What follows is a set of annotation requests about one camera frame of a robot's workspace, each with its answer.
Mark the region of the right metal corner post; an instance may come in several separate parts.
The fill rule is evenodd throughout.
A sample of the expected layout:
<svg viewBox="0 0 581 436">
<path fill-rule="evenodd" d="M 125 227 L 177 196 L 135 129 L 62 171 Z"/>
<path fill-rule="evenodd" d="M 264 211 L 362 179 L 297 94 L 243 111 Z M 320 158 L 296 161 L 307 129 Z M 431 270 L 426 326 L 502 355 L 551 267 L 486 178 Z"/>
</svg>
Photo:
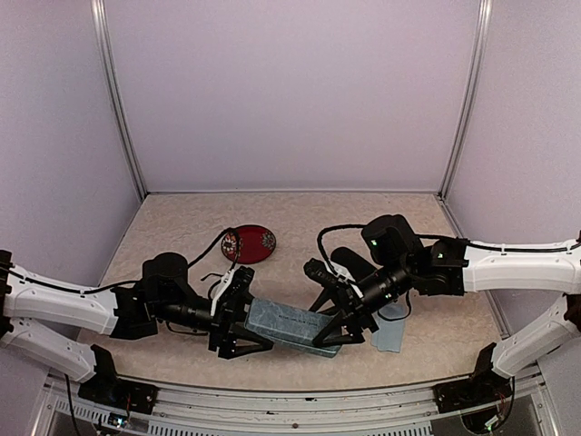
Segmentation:
<svg viewBox="0 0 581 436">
<path fill-rule="evenodd" d="M 478 19 L 474 35 L 474 42 L 468 66 L 468 78 L 460 106 L 457 127 L 454 133 L 452 149 L 446 169 L 438 190 L 438 198 L 442 203 L 448 201 L 452 186 L 458 172 L 461 155 L 464 149 L 468 128 L 477 100 L 478 82 L 481 67 L 484 62 L 488 29 L 492 17 L 493 2 L 481 0 L 478 2 Z"/>
</svg>

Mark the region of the left metal corner post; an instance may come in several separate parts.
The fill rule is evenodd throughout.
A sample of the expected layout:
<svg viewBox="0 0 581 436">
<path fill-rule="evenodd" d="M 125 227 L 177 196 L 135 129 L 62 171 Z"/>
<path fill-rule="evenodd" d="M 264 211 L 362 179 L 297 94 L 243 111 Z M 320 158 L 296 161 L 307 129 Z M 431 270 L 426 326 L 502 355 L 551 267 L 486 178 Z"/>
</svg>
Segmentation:
<svg viewBox="0 0 581 436">
<path fill-rule="evenodd" d="M 123 107 L 123 98 L 115 70 L 113 45 L 109 33 L 105 1 L 92 0 L 91 11 L 96 40 L 99 47 L 107 93 L 113 109 L 113 117 L 121 140 L 123 157 L 133 182 L 139 201 L 142 203 L 149 194 L 137 153 L 133 147 L 129 124 Z"/>
</svg>

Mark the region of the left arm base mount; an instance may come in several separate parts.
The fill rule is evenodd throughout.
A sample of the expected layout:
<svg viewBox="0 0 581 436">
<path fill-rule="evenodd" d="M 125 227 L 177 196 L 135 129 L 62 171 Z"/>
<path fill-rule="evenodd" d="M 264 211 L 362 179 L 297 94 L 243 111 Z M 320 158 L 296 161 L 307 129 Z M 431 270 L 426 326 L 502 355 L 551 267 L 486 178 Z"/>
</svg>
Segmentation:
<svg viewBox="0 0 581 436">
<path fill-rule="evenodd" d="M 90 349 L 95 357 L 94 376 L 80 384 L 78 396 L 104 406 L 151 415 L 158 387 L 120 377 L 110 352 L 98 345 Z"/>
</svg>

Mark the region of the red floral plate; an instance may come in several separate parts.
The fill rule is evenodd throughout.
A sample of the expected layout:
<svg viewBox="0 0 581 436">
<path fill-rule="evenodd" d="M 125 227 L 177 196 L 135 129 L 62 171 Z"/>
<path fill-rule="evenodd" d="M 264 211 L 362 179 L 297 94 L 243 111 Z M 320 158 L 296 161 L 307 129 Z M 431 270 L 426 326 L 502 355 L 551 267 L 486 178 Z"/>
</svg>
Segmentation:
<svg viewBox="0 0 581 436">
<path fill-rule="evenodd" d="M 274 233 L 258 224 L 238 226 L 228 232 L 221 242 L 222 254 L 240 264 L 260 263 L 270 257 L 276 248 Z"/>
</svg>

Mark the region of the black glasses case beige lining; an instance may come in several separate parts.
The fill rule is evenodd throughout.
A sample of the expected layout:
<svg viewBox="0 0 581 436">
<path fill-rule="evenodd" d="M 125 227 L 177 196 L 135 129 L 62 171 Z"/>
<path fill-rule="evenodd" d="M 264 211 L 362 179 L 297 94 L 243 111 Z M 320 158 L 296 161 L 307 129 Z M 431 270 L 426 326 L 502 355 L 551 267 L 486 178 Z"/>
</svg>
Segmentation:
<svg viewBox="0 0 581 436">
<path fill-rule="evenodd" d="M 362 281 L 377 270 L 372 263 L 348 247 L 336 248 L 331 253 L 330 259 L 334 263 L 346 268 L 355 282 Z"/>
</svg>

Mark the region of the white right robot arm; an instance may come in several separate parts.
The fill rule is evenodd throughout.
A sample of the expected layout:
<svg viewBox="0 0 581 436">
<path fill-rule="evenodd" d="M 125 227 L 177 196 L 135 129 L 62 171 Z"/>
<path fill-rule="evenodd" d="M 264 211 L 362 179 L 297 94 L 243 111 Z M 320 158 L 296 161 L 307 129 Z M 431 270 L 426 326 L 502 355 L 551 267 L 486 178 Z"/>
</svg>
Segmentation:
<svg viewBox="0 0 581 436">
<path fill-rule="evenodd" d="M 305 274 L 323 290 L 310 307 L 329 322 L 312 343 L 317 348 L 361 343 L 364 330 L 375 332 L 374 314 L 414 289 L 421 295 L 462 296 L 467 292 L 541 290 L 558 292 L 556 301 L 509 338 L 480 351 L 464 393 L 482 403 L 508 380 L 580 335 L 580 242 L 486 244 L 434 236 L 423 245 L 400 214 L 382 215 L 359 227 L 372 260 L 352 251 L 348 258 L 311 259 Z"/>
</svg>

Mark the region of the blue-grey hard glasses case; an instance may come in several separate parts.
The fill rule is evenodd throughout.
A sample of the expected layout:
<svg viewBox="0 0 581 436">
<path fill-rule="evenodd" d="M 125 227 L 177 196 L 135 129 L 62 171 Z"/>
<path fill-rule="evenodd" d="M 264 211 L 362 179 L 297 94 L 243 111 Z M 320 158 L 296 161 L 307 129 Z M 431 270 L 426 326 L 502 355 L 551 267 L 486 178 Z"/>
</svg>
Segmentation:
<svg viewBox="0 0 581 436">
<path fill-rule="evenodd" d="M 293 306 L 254 299 L 244 327 L 277 345 L 308 354 L 333 358 L 341 345 L 316 347 L 314 338 L 329 323 L 329 315 Z"/>
</svg>

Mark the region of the black frame sunglasses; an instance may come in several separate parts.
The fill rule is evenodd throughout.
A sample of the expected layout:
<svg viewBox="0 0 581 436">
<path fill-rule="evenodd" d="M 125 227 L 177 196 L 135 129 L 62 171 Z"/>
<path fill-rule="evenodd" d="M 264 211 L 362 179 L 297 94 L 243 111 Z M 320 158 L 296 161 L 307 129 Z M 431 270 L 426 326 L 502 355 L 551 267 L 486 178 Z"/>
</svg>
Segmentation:
<svg viewBox="0 0 581 436">
<path fill-rule="evenodd" d="M 222 279 L 222 277 L 223 277 L 223 274 L 216 273 L 216 272 L 209 272 L 200 279 L 200 282 L 205 282 L 210 278 L 214 278 L 219 282 Z"/>
</svg>

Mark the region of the folded blue cloth pouch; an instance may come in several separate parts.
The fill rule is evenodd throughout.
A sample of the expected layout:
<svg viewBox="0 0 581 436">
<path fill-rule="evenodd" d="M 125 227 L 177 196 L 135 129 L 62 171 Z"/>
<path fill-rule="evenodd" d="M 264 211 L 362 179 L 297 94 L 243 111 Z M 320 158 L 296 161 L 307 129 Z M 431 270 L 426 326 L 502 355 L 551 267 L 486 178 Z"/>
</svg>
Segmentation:
<svg viewBox="0 0 581 436">
<path fill-rule="evenodd" d="M 379 352 L 400 353 L 405 320 L 407 314 L 406 307 L 399 303 L 392 303 L 384 306 L 374 314 L 379 329 L 371 335 L 371 345 Z"/>
</svg>

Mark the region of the metal corner post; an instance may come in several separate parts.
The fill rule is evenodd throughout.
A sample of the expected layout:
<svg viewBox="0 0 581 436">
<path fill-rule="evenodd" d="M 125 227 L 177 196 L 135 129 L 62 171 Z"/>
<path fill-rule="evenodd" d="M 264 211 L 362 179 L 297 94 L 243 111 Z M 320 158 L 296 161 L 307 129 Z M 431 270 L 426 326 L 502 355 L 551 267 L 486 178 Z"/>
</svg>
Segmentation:
<svg viewBox="0 0 581 436">
<path fill-rule="evenodd" d="M 109 33 L 105 1 L 92 0 L 91 11 L 96 40 L 99 47 L 107 93 L 113 109 L 113 117 L 121 140 L 123 157 L 133 182 L 139 201 L 142 203 L 149 194 L 137 153 L 133 147 L 129 124 L 123 107 L 123 98 L 115 70 L 113 45 Z"/>
<path fill-rule="evenodd" d="M 468 128 L 477 100 L 478 82 L 481 67 L 484 62 L 488 29 L 492 17 L 493 2 L 481 0 L 478 2 L 478 19 L 474 35 L 474 42 L 468 66 L 468 78 L 460 106 L 457 127 L 454 133 L 452 149 L 446 169 L 438 190 L 438 198 L 442 203 L 448 201 L 452 186 L 458 172 L 461 155 L 464 149 Z"/>
</svg>

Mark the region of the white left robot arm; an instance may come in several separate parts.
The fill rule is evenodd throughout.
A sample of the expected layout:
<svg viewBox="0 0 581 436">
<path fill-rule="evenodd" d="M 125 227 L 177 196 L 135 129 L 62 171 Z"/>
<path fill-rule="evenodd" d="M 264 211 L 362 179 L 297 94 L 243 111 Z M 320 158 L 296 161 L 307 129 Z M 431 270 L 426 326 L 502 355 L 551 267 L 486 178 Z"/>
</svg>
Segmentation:
<svg viewBox="0 0 581 436">
<path fill-rule="evenodd" d="M 80 327 L 110 338 L 136 341 L 153 336 L 161 322 L 209 335 L 208 347 L 222 359 L 272 349 L 273 343 L 248 331 L 244 322 L 252 302 L 253 271 L 228 271 L 214 298 L 188 283 L 189 265 L 178 253 L 162 253 L 143 263 L 138 281 L 83 288 L 38 276 L 1 252 L 1 343 L 88 383 L 104 401 L 116 404 L 127 394 L 112 355 L 97 345 L 67 339 L 47 322 Z"/>
</svg>

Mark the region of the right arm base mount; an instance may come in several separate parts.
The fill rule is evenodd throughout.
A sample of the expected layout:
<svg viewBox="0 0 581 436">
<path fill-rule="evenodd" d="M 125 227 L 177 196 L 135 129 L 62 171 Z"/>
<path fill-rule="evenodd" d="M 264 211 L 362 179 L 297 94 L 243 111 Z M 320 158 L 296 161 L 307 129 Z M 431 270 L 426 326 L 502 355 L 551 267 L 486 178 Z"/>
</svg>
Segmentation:
<svg viewBox="0 0 581 436">
<path fill-rule="evenodd" d="M 479 352 L 475 369 L 466 379 L 442 382 L 433 387 L 439 413 L 476 407 L 513 394 L 512 379 L 493 372 L 492 354 L 496 345 L 492 342 Z"/>
</svg>

